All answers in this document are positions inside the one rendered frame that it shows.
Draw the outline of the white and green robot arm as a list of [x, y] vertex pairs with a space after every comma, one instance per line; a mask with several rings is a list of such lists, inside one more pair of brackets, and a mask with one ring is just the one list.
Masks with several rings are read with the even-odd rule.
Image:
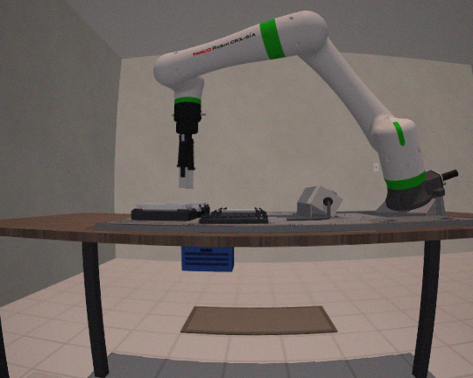
[[277, 17], [207, 44], [164, 54], [155, 62], [153, 74], [158, 83], [174, 91], [174, 121], [199, 122], [206, 115], [201, 112], [203, 74], [294, 55], [333, 89], [378, 153], [388, 208], [412, 210], [445, 195], [443, 181], [457, 177], [458, 171], [425, 172], [415, 123], [395, 118], [366, 87], [330, 41], [326, 22], [315, 12]]

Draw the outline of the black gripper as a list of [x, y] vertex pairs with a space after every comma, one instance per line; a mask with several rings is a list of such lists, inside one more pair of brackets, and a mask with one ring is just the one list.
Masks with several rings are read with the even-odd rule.
[[180, 134], [179, 156], [177, 164], [177, 167], [179, 167], [179, 188], [194, 189], [194, 152], [192, 155], [192, 151], [194, 150], [194, 139], [192, 141], [192, 135], [198, 133], [198, 122], [191, 120], [178, 121], [176, 122], [176, 132]]

